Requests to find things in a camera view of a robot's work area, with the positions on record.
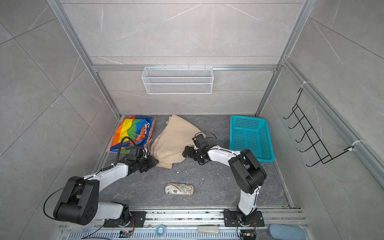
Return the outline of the beige shorts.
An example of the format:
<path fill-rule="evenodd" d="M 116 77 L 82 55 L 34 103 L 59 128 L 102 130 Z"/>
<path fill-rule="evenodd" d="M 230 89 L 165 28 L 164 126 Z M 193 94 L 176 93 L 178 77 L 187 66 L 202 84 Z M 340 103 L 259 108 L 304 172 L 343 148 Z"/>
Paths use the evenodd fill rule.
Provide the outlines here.
<path fill-rule="evenodd" d="M 171 169 L 173 164 L 183 162 L 185 147 L 194 146 L 193 137 L 200 131 L 177 115 L 169 117 L 167 126 L 151 146 L 151 155 L 159 161 L 157 167 Z"/>

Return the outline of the rainbow striped shorts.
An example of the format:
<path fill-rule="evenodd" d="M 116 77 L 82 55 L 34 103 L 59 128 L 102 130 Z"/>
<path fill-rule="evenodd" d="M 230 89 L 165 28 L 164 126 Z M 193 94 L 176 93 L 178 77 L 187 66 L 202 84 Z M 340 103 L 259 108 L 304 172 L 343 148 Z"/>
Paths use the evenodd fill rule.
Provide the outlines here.
<path fill-rule="evenodd" d="M 116 153 L 118 152 L 118 147 L 124 137 L 131 138 L 137 146 L 148 148 L 155 123 L 155 116 L 148 117 L 136 115 L 125 118 L 112 138 Z"/>

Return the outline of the teal plastic basket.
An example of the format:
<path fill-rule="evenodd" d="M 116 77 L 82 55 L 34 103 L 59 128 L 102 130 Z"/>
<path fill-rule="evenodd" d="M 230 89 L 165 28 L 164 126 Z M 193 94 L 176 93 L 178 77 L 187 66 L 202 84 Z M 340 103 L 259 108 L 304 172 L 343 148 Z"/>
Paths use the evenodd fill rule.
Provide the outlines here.
<path fill-rule="evenodd" d="M 231 116 L 230 150 L 250 150 L 260 163 L 272 163 L 275 155 L 268 122 L 264 119 Z"/>

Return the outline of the pink shorts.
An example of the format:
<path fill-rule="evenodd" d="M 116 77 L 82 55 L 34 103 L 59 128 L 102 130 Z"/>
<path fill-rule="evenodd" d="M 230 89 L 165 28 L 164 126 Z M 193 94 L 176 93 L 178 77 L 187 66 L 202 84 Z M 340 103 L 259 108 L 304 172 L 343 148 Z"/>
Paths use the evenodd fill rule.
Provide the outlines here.
<path fill-rule="evenodd" d="M 113 140 L 111 140 L 108 144 L 108 147 L 106 149 L 107 153 L 115 153 L 116 150 L 114 149 Z"/>

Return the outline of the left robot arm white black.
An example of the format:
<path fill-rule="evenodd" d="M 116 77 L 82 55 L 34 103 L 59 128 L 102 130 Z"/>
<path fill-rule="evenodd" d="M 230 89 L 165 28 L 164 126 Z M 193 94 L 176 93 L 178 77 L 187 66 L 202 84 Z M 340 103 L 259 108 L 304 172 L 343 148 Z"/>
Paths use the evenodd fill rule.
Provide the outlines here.
<path fill-rule="evenodd" d="M 147 172 L 159 161 L 144 147 L 131 147 L 122 159 L 120 153 L 121 151 L 118 151 L 115 163 L 97 173 L 85 177 L 71 177 L 66 186 L 60 189 L 62 193 L 53 211 L 53 219 L 83 226 L 93 220 L 113 221 L 119 227 L 132 224 L 133 217 L 128 205 L 102 203 L 99 201 L 99 193 L 136 171 Z"/>

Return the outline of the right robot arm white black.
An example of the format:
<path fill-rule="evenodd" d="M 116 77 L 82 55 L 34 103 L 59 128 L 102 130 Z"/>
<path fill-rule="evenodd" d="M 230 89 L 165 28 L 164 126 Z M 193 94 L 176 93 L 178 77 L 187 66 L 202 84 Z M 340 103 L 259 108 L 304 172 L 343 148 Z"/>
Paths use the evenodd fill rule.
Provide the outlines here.
<path fill-rule="evenodd" d="M 208 143 L 203 134 L 193 138 L 194 146 L 186 146 L 182 156 L 191 158 L 199 165 L 209 161 L 218 162 L 231 168 L 237 185 L 241 189 L 240 201 L 237 205 L 236 216 L 240 224 L 249 225 L 256 220 L 257 198 L 261 186 L 267 178 L 267 173 L 254 156 L 245 149 L 232 151 L 218 145 Z"/>

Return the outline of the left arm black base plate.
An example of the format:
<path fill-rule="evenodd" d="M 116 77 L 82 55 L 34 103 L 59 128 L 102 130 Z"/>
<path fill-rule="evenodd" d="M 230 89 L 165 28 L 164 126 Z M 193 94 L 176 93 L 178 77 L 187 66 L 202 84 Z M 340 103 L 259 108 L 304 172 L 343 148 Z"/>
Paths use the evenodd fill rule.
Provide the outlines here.
<path fill-rule="evenodd" d="M 130 212 L 131 216 L 128 217 L 126 222 L 120 220 L 105 220 L 105 228 L 131 228 L 135 225 L 136 228 L 143 228 L 146 220 L 147 212 L 136 211 Z"/>

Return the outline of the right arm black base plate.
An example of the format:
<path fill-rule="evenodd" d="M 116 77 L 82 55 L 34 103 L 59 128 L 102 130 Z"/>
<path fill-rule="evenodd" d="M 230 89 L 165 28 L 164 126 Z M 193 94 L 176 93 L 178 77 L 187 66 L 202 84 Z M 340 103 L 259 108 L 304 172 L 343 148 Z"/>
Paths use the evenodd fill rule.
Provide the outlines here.
<path fill-rule="evenodd" d="M 245 215 L 240 209 L 230 211 L 228 209 L 223 210 L 225 227 L 264 227 L 264 217 L 262 212 L 255 210 L 249 215 Z"/>

